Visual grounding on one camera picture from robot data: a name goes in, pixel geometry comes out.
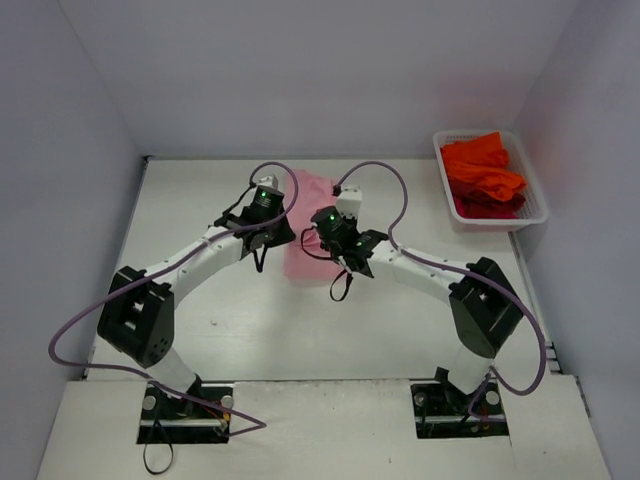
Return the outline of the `dark red t shirt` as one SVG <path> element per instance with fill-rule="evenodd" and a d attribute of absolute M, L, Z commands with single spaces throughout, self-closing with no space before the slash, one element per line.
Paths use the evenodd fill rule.
<path fill-rule="evenodd" d="M 456 212 L 468 219 L 499 219 L 511 220 L 517 218 L 517 212 L 525 204 L 525 197 L 514 195 L 509 201 L 475 201 L 473 199 L 454 196 Z"/>

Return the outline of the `pink t shirt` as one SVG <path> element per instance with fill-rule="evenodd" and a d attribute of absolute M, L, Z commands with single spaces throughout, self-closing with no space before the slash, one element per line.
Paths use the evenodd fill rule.
<path fill-rule="evenodd" d="M 292 283 L 299 285 L 319 285 L 330 283 L 341 268 L 330 260 L 328 253 L 320 246 L 314 230 L 301 234 L 311 227 L 311 217 L 320 209 L 333 206 L 336 198 L 332 195 L 334 182 L 327 177 L 314 175 L 305 170 L 293 170 L 298 183 L 298 196 L 287 220 L 296 239 L 285 246 L 283 272 Z"/>

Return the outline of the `white plastic basket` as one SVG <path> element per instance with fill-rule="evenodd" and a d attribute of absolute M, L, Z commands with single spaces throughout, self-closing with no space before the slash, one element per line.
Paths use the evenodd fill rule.
<path fill-rule="evenodd" d="M 455 141 L 468 141 L 477 137 L 498 132 L 501 134 L 504 148 L 511 157 L 508 169 L 514 173 L 522 175 L 528 186 L 521 193 L 525 197 L 525 204 L 517 212 L 517 218 L 511 220 L 499 219 L 468 219 L 461 217 L 455 209 L 454 195 L 447 180 L 445 167 L 440 153 L 440 148 Z M 548 209 L 544 201 L 538 179 L 530 165 L 529 158 L 520 140 L 512 132 L 507 130 L 448 130 L 440 131 L 433 135 L 433 145 L 436 158 L 442 177 L 445 197 L 448 203 L 449 216 L 454 228 L 460 231 L 500 231 L 515 232 L 526 226 L 539 225 L 544 223 L 548 217 Z M 475 195 L 462 196 L 475 201 L 488 201 L 478 198 Z"/>

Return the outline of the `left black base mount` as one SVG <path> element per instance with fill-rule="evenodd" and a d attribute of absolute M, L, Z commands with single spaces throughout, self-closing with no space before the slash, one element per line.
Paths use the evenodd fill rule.
<path fill-rule="evenodd" d="M 227 413 L 169 396 L 157 387 L 147 384 L 136 443 L 227 444 L 230 424 L 231 416 Z"/>

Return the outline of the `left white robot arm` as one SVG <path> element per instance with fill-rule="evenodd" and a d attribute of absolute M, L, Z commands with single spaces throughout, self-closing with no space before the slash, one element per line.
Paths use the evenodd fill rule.
<path fill-rule="evenodd" d="M 296 239 L 285 217 L 262 225 L 284 212 L 284 193 L 275 177 L 264 177 L 247 191 L 253 198 L 240 214 L 227 208 L 201 239 L 178 254 L 146 269 L 118 270 L 110 291 L 131 289 L 106 302 L 97 326 L 100 338 L 170 388 L 163 405 L 180 420 L 198 411 L 202 380 L 173 348 L 176 308 L 218 271 L 248 256 L 262 272 L 269 250 Z"/>

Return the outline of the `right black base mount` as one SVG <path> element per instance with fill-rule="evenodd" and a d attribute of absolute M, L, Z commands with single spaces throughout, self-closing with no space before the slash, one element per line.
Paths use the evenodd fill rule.
<path fill-rule="evenodd" d="M 508 437 L 509 427 L 498 385 L 490 381 L 480 397 L 430 381 L 411 385 L 416 436 L 420 440 Z"/>

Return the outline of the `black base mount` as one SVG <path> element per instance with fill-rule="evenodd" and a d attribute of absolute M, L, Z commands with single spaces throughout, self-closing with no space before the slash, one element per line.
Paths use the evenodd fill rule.
<path fill-rule="evenodd" d="M 411 385 L 416 436 L 420 440 L 508 437 L 509 427 L 498 385 L 490 381 L 480 397 L 430 381 Z"/>
<path fill-rule="evenodd" d="M 230 424 L 231 416 L 227 413 L 169 396 L 157 387 L 147 384 L 136 443 L 227 444 Z"/>

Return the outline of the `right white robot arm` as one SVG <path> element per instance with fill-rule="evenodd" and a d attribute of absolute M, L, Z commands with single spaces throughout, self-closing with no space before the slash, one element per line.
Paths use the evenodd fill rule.
<path fill-rule="evenodd" d="M 489 367 L 523 317 L 504 294 L 514 290 L 497 263 L 486 257 L 467 265 L 447 261 L 445 269 L 418 263 L 386 234 L 358 231 L 356 222 L 334 206 L 318 210 L 311 226 L 321 248 L 349 274 L 393 282 L 450 307 L 460 347 L 450 367 L 436 369 L 436 379 L 444 383 L 442 398 L 449 409 L 464 412 L 474 405 Z"/>

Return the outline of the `orange t shirt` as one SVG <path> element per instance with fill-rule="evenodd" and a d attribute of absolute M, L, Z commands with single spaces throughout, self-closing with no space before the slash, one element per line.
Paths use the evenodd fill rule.
<path fill-rule="evenodd" d="M 498 132 L 455 141 L 442 146 L 440 153 L 452 193 L 459 197 L 506 203 L 528 186 L 522 175 L 508 169 L 511 157 Z"/>

